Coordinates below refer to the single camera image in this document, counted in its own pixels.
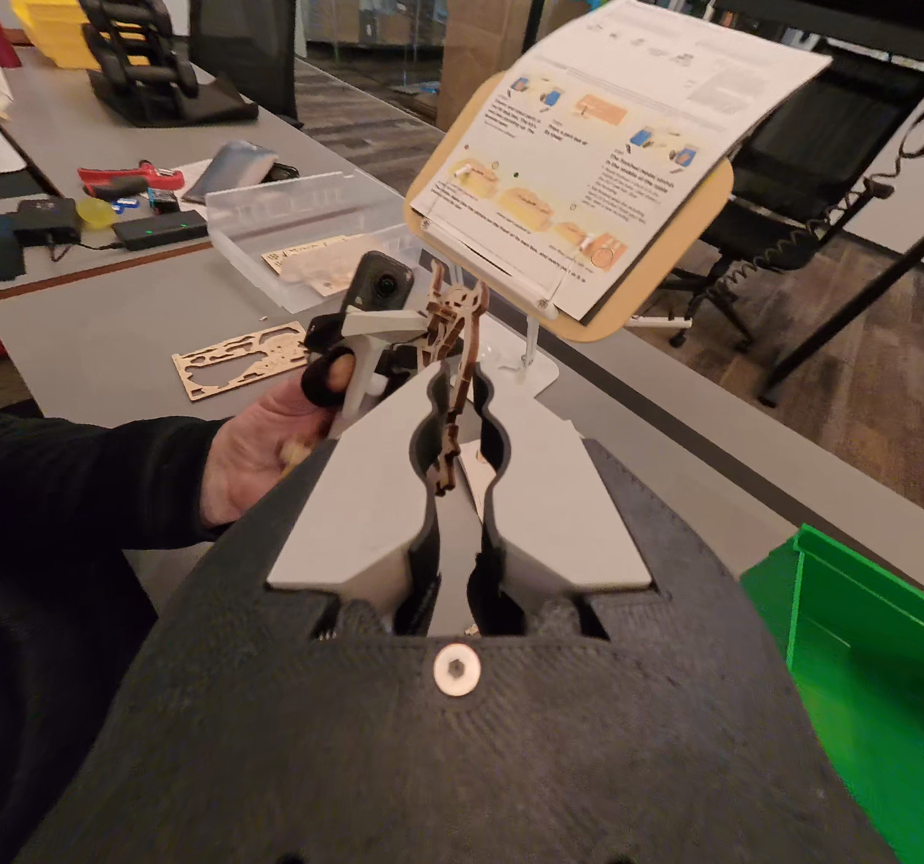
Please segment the person's left hand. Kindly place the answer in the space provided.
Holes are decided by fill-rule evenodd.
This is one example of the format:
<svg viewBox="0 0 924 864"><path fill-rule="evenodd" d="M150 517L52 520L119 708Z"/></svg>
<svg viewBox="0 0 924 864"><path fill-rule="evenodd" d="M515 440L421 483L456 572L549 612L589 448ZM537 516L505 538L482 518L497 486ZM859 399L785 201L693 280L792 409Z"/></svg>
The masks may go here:
<svg viewBox="0 0 924 864"><path fill-rule="evenodd" d="M274 385L214 437L202 474L200 512L211 529L241 518L283 477L296 447L325 439L355 368L349 351L331 352Z"/></svg>

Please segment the brown cardboard box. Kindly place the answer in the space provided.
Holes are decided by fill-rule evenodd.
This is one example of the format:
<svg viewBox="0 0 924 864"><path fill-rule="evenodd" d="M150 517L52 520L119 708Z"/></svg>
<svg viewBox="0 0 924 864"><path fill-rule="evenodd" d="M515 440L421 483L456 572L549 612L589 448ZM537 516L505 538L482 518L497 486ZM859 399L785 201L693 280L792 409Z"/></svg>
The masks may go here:
<svg viewBox="0 0 924 864"><path fill-rule="evenodd" d="M532 0L447 0L436 126L448 131L479 86L523 51Z"/></svg>

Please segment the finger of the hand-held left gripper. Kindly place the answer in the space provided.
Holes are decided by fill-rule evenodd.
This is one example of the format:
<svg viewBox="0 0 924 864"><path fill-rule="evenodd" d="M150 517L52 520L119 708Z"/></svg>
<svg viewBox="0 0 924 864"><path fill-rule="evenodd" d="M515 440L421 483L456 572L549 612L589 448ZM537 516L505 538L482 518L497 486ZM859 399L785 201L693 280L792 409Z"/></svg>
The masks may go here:
<svg viewBox="0 0 924 864"><path fill-rule="evenodd" d="M385 343L411 343L428 333L430 317L420 310L346 310L341 337L367 336Z"/></svg>

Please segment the black slanted stand leg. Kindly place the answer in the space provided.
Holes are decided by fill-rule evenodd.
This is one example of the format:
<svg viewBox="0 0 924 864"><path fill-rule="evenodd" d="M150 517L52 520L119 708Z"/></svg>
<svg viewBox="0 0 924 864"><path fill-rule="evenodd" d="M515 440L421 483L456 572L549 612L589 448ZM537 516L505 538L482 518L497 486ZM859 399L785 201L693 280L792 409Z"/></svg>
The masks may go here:
<svg viewBox="0 0 924 864"><path fill-rule="evenodd" d="M923 260L923 238L894 260L884 271L866 284L837 312L815 328L792 350L775 362L757 392L757 400L765 408L777 408L783 383L803 364L835 339L862 313L881 299L895 284Z"/></svg>

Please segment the wooden offcut sheet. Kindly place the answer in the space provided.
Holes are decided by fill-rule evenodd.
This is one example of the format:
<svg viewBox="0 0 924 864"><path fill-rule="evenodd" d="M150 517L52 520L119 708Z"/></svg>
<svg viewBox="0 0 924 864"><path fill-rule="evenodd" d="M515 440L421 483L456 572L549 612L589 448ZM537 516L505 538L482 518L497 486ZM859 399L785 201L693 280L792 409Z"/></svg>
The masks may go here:
<svg viewBox="0 0 924 864"><path fill-rule="evenodd" d="M174 354L172 362L194 403L301 369L308 360L305 337L300 323L279 324Z"/></svg>

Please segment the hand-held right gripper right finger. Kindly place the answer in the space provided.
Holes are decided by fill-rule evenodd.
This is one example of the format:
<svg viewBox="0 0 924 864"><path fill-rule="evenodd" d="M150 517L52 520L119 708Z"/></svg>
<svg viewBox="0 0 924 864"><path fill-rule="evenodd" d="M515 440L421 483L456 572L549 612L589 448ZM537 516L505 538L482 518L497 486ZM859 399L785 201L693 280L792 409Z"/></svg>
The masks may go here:
<svg viewBox="0 0 924 864"><path fill-rule="evenodd" d="M568 420L498 372L476 372L480 453L494 478L484 544L500 592L526 614L561 596L637 593L653 578Z"/></svg>

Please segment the printed instruction paper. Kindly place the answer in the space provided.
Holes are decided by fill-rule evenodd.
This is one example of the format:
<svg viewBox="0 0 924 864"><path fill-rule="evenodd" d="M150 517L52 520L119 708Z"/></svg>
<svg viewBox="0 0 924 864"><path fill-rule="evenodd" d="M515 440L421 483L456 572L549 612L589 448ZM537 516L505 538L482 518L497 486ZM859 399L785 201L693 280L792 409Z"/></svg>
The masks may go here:
<svg viewBox="0 0 924 864"><path fill-rule="evenodd" d="M613 0L507 70L411 207L583 320L716 165L830 62Z"/></svg>

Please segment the wooden model long body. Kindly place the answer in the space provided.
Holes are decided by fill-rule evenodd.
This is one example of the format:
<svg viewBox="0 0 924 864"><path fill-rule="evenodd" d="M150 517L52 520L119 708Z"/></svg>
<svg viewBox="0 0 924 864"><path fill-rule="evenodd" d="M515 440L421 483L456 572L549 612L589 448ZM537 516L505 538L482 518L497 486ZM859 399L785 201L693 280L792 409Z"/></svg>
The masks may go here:
<svg viewBox="0 0 924 864"><path fill-rule="evenodd" d="M424 308L427 330L416 342L418 369L460 355L458 374L470 377L479 358L479 324L489 307L490 289L482 280L470 288L464 284L444 288L444 280L445 267L433 260Z"/></svg>

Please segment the clear plastic box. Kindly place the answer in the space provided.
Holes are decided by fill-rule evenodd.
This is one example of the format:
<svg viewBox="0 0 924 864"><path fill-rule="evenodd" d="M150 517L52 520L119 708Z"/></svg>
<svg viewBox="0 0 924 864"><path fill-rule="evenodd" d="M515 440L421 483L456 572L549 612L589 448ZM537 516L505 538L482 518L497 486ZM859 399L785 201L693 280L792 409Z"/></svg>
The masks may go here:
<svg viewBox="0 0 924 864"><path fill-rule="evenodd" d="M213 245L276 305L297 313L322 297L281 279L260 255L337 235L376 234L384 254L415 268L423 245L405 225L399 195L362 172L330 172L222 191L206 200Z"/></svg>

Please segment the black mesh office chair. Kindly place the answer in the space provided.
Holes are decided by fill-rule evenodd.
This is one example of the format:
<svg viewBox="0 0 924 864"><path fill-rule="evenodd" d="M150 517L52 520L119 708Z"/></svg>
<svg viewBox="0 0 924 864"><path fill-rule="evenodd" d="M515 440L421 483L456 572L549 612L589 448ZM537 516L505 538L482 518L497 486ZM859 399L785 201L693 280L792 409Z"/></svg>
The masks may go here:
<svg viewBox="0 0 924 864"><path fill-rule="evenodd" d="M295 129L297 0L190 0L191 61Z"/></svg>
<svg viewBox="0 0 924 864"><path fill-rule="evenodd" d="M823 37L812 52L829 57L826 69L733 156L731 196L700 236L718 259L706 273L673 269L631 326L677 326L668 342L679 348L710 303L739 332L738 349L750 349L735 286L802 270L861 209L891 195L862 173L922 101L922 67Z"/></svg>

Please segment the black power bank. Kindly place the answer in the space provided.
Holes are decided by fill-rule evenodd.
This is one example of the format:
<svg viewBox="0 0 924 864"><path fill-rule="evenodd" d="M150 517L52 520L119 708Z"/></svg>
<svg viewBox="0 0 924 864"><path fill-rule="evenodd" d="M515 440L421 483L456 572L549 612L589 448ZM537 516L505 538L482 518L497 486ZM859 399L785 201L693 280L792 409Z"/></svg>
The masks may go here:
<svg viewBox="0 0 924 864"><path fill-rule="evenodd" d="M191 210L115 223L112 231L119 246L136 252L204 239L208 225L200 212Z"/></svg>

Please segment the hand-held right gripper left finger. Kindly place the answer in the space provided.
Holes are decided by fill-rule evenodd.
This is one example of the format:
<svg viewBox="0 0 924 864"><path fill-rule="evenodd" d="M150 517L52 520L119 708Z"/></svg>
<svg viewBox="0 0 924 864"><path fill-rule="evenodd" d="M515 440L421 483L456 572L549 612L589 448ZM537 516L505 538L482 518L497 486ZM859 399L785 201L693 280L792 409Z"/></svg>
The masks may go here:
<svg viewBox="0 0 924 864"><path fill-rule="evenodd" d="M428 479L444 431L444 363L436 362L334 442L267 583L376 609L401 609L440 577Z"/></svg>

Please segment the wooden parts sheet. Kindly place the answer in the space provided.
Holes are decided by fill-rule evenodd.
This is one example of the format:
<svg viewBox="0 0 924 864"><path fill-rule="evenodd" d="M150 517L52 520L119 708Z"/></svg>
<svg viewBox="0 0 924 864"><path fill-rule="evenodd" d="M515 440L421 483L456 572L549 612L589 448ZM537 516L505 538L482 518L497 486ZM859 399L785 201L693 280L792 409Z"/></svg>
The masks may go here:
<svg viewBox="0 0 924 864"><path fill-rule="evenodd" d="M304 285L330 297L350 286L367 253L384 248L384 240L376 234L337 235L260 257L284 283Z"/></svg>

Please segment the green plastic bin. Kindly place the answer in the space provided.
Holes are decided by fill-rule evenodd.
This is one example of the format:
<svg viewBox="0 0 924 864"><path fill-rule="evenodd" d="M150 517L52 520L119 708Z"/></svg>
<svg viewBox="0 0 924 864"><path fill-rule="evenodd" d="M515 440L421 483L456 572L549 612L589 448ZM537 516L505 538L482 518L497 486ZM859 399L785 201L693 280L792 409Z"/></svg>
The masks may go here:
<svg viewBox="0 0 924 864"><path fill-rule="evenodd" d="M923 861L923 593L803 525L740 580L819 741L902 862Z"/></svg>

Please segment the wooden document stand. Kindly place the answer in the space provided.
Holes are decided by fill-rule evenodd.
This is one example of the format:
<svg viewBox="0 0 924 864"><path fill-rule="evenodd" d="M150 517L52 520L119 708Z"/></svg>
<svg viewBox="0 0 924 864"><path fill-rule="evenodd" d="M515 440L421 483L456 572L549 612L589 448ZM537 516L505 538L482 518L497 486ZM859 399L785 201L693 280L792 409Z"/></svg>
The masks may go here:
<svg viewBox="0 0 924 864"><path fill-rule="evenodd" d="M525 337L495 322L482 323L479 363L502 385L515 386L529 396L537 396L559 376L559 367L552 357L538 350L539 331L545 329L551 335L571 342L591 343L633 324L636 311L643 302L722 210L731 194L733 170L726 159L716 166L588 324L583 325L561 311L552 317L550 286L538 286L519 275L501 271L466 246L458 234L434 221L429 214L412 208L413 201L433 182L503 78L504 74L499 72L485 80L445 133L444 140L410 185L404 202L404 219L408 229L427 245L435 257L448 265L453 282L460 282L462 271L467 271L525 313Z"/></svg>

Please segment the yellow plastic bin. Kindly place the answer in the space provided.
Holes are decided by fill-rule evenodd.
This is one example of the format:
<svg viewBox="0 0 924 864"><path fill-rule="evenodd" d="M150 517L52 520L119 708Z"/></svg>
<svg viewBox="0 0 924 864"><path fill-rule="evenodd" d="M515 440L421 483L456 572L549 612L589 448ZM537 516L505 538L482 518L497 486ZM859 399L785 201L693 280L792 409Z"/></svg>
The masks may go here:
<svg viewBox="0 0 924 864"><path fill-rule="evenodd" d="M81 27L88 22L77 0L8 0L31 44L58 68L99 71Z"/></svg>

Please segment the black device box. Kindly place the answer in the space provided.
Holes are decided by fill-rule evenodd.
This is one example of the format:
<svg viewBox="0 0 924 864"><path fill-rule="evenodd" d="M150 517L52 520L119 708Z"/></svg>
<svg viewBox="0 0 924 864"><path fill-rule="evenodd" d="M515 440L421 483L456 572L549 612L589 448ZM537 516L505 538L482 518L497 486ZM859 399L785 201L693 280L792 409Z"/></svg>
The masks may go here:
<svg viewBox="0 0 924 864"><path fill-rule="evenodd" d="M81 220L76 201L44 197L20 200L10 216L19 246L74 246L81 242Z"/></svg>

